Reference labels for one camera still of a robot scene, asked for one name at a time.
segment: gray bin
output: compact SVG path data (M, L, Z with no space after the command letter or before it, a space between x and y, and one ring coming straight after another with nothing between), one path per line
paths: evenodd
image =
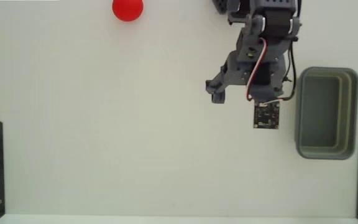
M305 70L299 81L296 147L307 159L348 159L354 152L358 76L348 68Z

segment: red wire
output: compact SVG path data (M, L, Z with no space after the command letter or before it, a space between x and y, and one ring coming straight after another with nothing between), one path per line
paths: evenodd
M251 98L249 97L249 92L250 92L250 89L251 89L251 85L252 85L252 82L255 79L255 75L258 72L259 67L262 64L262 62L263 62L263 60L264 60L264 58L266 56L266 53L267 53L267 40L265 40L264 38L259 38L259 40L261 40L264 43L264 47L262 49L262 52L260 53L259 59L256 62L255 67L254 67L254 69L253 69L253 71L251 73L251 76L249 77L249 80L248 80L247 91L246 91L246 97L247 97L248 101L253 100L252 97Z

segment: white wire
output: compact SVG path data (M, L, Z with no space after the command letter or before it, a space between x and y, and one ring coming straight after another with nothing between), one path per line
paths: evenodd
M252 82L254 81L255 74L258 72L259 66L262 63L262 60L264 59L264 56L266 55L266 51L267 51L267 41L262 37L259 38L259 40L261 40L264 43L264 47L259 55L259 59L256 62L254 69L252 70L251 76L249 77L249 82L248 82L247 90L246 90L246 94L247 94L246 97L247 97L247 100L249 100L249 101L252 100L252 98L248 98L249 90L251 88Z

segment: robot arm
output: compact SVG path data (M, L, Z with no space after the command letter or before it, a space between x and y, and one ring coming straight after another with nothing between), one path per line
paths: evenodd
M218 75L206 81L212 102L224 103L229 85L248 85L247 98L249 94L256 103L280 99L286 79L284 53L297 41L301 26L295 0L228 0L227 10L230 24L245 27Z

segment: circuit board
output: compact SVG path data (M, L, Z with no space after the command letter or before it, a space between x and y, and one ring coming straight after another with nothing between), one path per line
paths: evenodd
M254 128L278 129L279 120L280 102L255 105Z

